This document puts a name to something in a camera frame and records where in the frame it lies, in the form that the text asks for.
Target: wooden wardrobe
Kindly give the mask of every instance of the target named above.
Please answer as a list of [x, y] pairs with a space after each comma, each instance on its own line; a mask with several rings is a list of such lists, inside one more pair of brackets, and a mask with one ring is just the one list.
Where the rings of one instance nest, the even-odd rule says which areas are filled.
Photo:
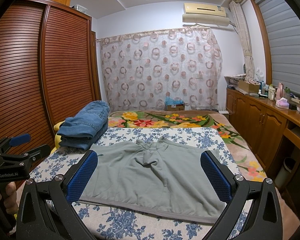
[[21, 154], [54, 147], [53, 126], [101, 100], [91, 17], [51, 0], [16, 0], [0, 20], [0, 138]]

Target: trash can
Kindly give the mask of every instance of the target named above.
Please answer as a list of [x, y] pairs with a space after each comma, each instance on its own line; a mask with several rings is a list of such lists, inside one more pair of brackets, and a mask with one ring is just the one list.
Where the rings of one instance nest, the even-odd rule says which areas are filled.
[[287, 157], [283, 161], [283, 165], [274, 180], [274, 183], [277, 187], [282, 187], [285, 183], [286, 179], [288, 178], [289, 174], [291, 173], [293, 166], [296, 164], [296, 161], [290, 157]]

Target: yellow air conditioner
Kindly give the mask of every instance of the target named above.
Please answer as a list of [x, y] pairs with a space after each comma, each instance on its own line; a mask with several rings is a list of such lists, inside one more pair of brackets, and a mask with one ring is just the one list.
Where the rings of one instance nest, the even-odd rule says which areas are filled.
[[228, 26], [230, 22], [230, 19], [226, 17], [225, 9], [221, 6], [201, 3], [185, 3], [184, 9], [185, 14], [182, 15], [182, 20], [186, 23]]

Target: blue flower pattern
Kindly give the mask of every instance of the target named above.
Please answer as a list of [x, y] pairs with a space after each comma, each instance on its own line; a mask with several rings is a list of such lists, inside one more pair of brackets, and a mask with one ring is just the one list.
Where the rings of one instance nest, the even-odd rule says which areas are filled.
[[[221, 163], [227, 165], [234, 174], [240, 174], [232, 155], [218, 132], [208, 127], [177, 129], [109, 128], [96, 144], [107, 146], [126, 140], [135, 142], [137, 138], [143, 141], [157, 141], [161, 136], [194, 147], [218, 149]], [[81, 159], [84, 153], [85, 151], [77, 148], [61, 147], [40, 163], [30, 176], [37, 182], [49, 181], [57, 174], [65, 174], [71, 165]], [[51, 201], [47, 201], [47, 203], [54, 208]], [[246, 203], [229, 239], [239, 234], [250, 205], [251, 202]], [[205, 232], [211, 228], [211, 225], [198, 225], [194, 222], [172, 220], [108, 206], [88, 205], [79, 202], [74, 202], [72, 206], [92, 234], [100, 239], [201, 240]]]

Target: wall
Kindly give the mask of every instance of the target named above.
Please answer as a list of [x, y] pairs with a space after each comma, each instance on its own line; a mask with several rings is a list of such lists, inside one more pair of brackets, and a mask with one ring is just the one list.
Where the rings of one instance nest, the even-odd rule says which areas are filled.
[[263, 80], [266, 80], [265, 50], [263, 47], [263, 40], [257, 15], [250, 0], [247, 0], [241, 5], [241, 7], [246, 18], [250, 34], [254, 68], [255, 70], [259, 68], [260, 72], [263, 72]]
[[[112, 37], [121, 34], [135, 33], [149, 30], [170, 29], [182, 27], [182, 14], [184, 2], [162, 2], [140, 5], [128, 8], [98, 20], [92, 20], [92, 30], [97, 38]], [[223, 64], [218, 81], [219, 109], [225, 109], [226, 81], [225, 75], [243, 73], [243, 52], [239, 36], [233, 27], [212, 28], [221, 49]], [[101, 62], [98, 51], [98, 62]], [[103, 85], [101, 64], [98, 64], [100, 86]], [[104, 86], [101, 87], [102, 99], [106, 100]]]

